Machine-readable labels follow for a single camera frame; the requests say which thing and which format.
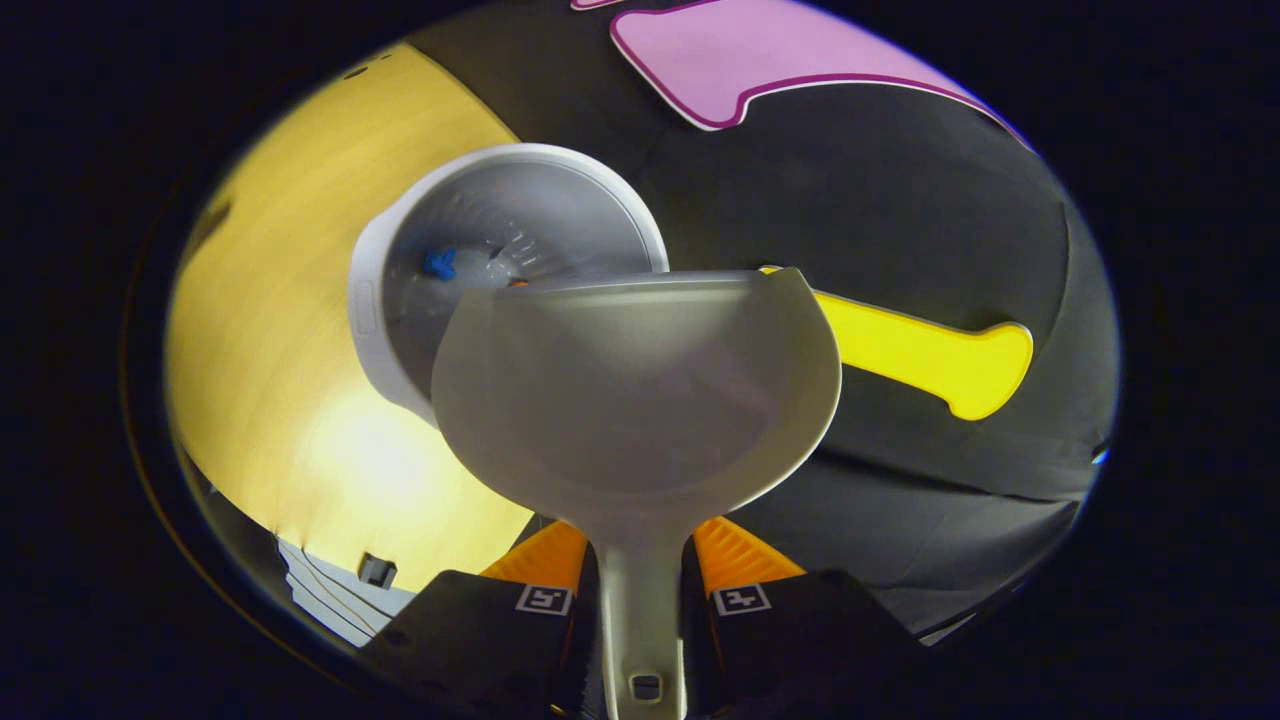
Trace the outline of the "black backdrop cloth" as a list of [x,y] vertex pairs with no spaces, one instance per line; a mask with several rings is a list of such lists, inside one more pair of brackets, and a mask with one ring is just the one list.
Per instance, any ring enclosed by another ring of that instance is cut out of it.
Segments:
[[617,170],[675,269],[796,266],[845,299],[1030,332],[1029,372],[979,421],[846,368],[822,446],[732,516],[804,568],[847,570],[915,635],[975,618],[1062,543],[1114,436],[1117,314],[1085,219],[1037,154],[922,90],[797,88],[698,129],[614,46],[617,14],[486,0],[408,41],[517,138]]

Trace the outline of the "white dustpan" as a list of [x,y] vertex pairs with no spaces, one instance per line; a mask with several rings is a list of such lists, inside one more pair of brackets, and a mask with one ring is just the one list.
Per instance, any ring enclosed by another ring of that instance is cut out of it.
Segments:
[[593,546],[611,720],[685,720],[684,546],[791,477],[838,406],[837,342],[804,274],[470,290],[431,382],[460,462]]

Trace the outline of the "white ribbed garbage bin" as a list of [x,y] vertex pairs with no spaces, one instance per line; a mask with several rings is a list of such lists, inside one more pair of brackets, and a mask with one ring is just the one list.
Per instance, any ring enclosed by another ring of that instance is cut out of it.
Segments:
[[[424,274],[425,254],[447,247],[457,277]],[[571,149],[506,143],[438,167],[365,225],[346,314],[372,388],[434,425],[433,366],[466,291],[668,269],[655,218],[618,172]]]

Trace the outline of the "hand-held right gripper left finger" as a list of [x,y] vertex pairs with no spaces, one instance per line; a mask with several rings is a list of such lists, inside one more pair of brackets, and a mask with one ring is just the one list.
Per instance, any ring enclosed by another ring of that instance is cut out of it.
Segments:
[[358,659],[416,719],[595,719],[593,562],[553,521],[477,574],[439,573]]

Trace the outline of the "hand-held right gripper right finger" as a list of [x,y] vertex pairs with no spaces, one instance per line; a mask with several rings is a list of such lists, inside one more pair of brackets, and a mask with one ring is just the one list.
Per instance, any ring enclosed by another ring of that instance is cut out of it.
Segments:
[[684,551],[691,719],[855,719],[924,646],[842,569],[808,571],[726,518]]

